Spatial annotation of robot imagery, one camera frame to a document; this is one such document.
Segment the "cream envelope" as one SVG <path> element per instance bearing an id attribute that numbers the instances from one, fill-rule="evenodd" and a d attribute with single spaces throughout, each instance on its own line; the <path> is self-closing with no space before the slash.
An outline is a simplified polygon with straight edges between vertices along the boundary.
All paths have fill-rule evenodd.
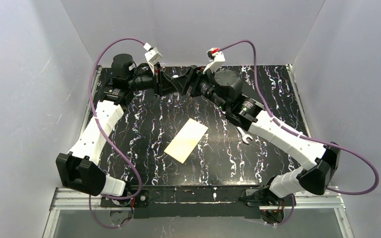
<path id="1" fill-rule="evenodd" d="M 164 152 L 181 164 L 184 164 L 207 130 L 207 126 L 193 119 L 188 119 Z"/>

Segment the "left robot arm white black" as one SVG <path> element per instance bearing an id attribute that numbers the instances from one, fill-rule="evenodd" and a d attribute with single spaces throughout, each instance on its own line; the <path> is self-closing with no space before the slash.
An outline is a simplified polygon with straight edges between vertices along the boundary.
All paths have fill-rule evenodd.
<path id="1" fill-rule="evenodd" d="M 102 195 L 116 200 L 136 197 L 142 190 L 142 179 L 131 160 L 115 145 L 109 136 L 123 117 L 136 91 L 154 90 L 157 96 L 175 92 L 170 78 L 165 77 L 159 63 L 160 56 L 146 53 L 146 62 L 136 65 L 129 54 L 114 56 L 112 74 L 102 91 L 90 94 L 92 118 L 77 142 L 67 153 L 59 153 L 56 166 L 62 182 L 70 188 L 90 196 Z M 100 167 L 100 156 L 106 144 L 119 153 L 131 167 L 138 188 L 127 194 L 127 182 L 108 175 Z"/>

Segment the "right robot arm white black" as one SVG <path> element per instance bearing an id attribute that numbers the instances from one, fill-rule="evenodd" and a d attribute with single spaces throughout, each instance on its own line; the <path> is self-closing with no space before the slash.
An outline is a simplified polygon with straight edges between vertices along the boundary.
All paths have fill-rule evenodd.
<path id="1" fill-rule="evenodd" d="M 299 163 L 297 169 L 274 176 L 251 196 L 278 199 L 302 191 L 325 194 L 339 163 L 337 144 L 312 141 L 277 119 L 266 103 L 243 94 L 244 81 L 232 70 L 214 72 L 193 65 L 184 75 L 169 77 L 168 81 L 181 94 L 206 98 L 231 124 L 272 143 Z"/>

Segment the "silver wrench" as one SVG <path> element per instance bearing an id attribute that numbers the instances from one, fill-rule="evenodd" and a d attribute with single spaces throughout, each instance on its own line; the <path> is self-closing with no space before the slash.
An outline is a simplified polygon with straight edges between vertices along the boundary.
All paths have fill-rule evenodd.
<path id="1" fill-rule="evenodd" d="M 253 141 L 253 137 L 250 134 L 248 134 L 246 131 L 244 131 L 242 128 L 236 127 L 236 129 L 240 133 L 242 141 L 245 144 L 249 144 L 251 141 Z"/>

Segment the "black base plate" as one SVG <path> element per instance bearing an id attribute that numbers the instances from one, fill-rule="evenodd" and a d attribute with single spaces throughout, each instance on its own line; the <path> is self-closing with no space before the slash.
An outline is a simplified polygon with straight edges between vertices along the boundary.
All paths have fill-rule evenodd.
<path id="1" fill-rule="evenodd" d="M 144 186 L 135 202 L 103 197 L 101 207 L 134 209 L 136 219 L 161 217 L 262 217 L 283 219 L 291 196 L 264 195 L 258 185 Z"/>

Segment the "aluminium front rail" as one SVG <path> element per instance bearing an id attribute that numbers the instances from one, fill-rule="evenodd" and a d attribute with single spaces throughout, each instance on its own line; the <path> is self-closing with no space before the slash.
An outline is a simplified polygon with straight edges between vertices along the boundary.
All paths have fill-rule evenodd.
<path id="1" fill-rule="evenodd" d="M 138 196 L 136 205 L 178 205 L 178 204 L 234 204 L 238 202 L 244 190 L 254 190 L 254 186 L 221 185 L 221 186 L 145 186 L 143 196 Z M 68 188 L 57 188 L 50 205 L 51 210 L 87 210 L 88 195 Z M 296 209 L 335 208 L 345 209 L 346 206 L 339 193 L 326 191 L 324 195 L 314 195 L 310 192 L 294 194 Z"/>

